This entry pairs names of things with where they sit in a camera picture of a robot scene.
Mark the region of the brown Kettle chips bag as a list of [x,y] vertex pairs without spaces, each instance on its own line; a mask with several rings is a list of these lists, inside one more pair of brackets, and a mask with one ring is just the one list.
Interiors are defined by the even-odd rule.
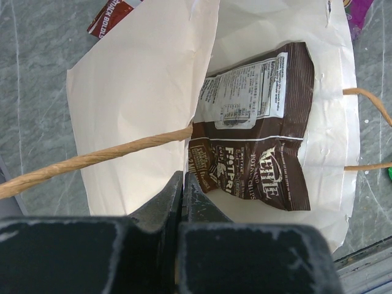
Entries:
[[310,210],[298,151],[313,92],[314,65],[304,42],[207,77],[188,164],[202,191],[222,190],[285,211]]

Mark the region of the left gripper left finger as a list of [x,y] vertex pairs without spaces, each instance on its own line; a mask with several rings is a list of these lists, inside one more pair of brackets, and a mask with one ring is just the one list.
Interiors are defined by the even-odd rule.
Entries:
[[173,293],[183,174],[128,216],[1,221],[2,293]]

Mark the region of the beige paper bag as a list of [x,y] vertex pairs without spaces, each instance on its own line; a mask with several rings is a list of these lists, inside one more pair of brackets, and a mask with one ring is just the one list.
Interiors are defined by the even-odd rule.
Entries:
[[391,108],[391,2],[376,1],[352,41],[344,1],[145,1],[103,39],[86,28],[103,1],[1,2],[1,161],[17,177],[186,127],[214,74],[287,42],[315,66],[299,152],[310,211],[221,190],[209,199],[240,223],[309,224],[336,256],[391,236],[391,126],[359,87]]

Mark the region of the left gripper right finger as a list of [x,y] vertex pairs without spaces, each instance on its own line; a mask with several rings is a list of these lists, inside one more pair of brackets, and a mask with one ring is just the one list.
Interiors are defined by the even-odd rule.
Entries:
[[239,224],[184,180],[179,226],[179,293],[342,293],[321,233],[308,225]]

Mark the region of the purple grape candy bag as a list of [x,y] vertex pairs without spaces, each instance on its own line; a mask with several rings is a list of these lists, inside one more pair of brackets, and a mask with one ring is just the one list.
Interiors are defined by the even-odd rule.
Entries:
[[352,41],[361,34],[366,14],[373,2],[373,0],[343,0]]

